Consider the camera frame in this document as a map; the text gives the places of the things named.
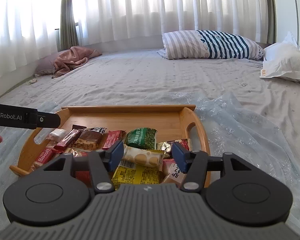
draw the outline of white sheer curtain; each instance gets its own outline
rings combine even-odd
[[[267,0],[77,0],[81,44],[209,29],[266,42]]]
[[[0,77],[57,52],[61,0],[0,0]]]

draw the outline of barcode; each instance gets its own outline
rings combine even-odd
[[[134,170],[136,169],[136,164],[135,163],[128,162],[128,161],[125,161],[125,160],[121,160],[120,163],[119,163],[119,166],[134,169]]]

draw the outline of yellow snack package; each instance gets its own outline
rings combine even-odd
[[[116,190],[120,184],[159,184],[159,171],[122,160],[114,172],[112,183]]]

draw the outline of ribbed gray surface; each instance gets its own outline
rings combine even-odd
[[[97,195],[71,221],[45,228],[12,223],[0,237],[4,240],[298,238],[284,223],[247,228],[221,220],[200,195],[181,192],[174,184],[121,185],[116,192]]]

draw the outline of green snack package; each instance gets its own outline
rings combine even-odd
[[[156,134],[156,129],[147,127],[137,128],[127,134],[124,143],[138,149],[156,150]]]

